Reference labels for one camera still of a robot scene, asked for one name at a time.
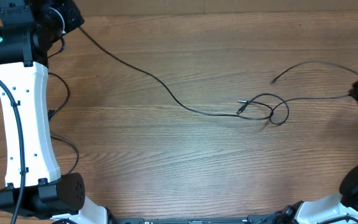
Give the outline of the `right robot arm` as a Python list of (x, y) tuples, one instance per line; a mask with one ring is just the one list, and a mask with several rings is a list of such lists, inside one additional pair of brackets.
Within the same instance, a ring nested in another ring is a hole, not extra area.
[(299, 201), (261, 223), (358, 223), (358, 165), (342, 180), (339, 192), (312, 202)]

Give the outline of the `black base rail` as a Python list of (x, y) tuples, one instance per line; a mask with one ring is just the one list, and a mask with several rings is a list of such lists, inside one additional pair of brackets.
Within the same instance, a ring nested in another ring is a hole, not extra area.
[(247, 217), (231, 218), (170, 218), (170, 219), (143, 219), (117, 218), (118, 224), (256, 224), (273, 223), (276, 213), (269, 215), (248, 215)]

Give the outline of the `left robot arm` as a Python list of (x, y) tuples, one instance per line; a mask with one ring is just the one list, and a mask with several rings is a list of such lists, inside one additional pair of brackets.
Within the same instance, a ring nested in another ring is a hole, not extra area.
[(7, 143), (0, 210), (55, 223), (112, 223), (82, 176), (62, 174), (47, 109), (48, 51), (84, 20), (73, 1), (0, 0), (0, 99)]

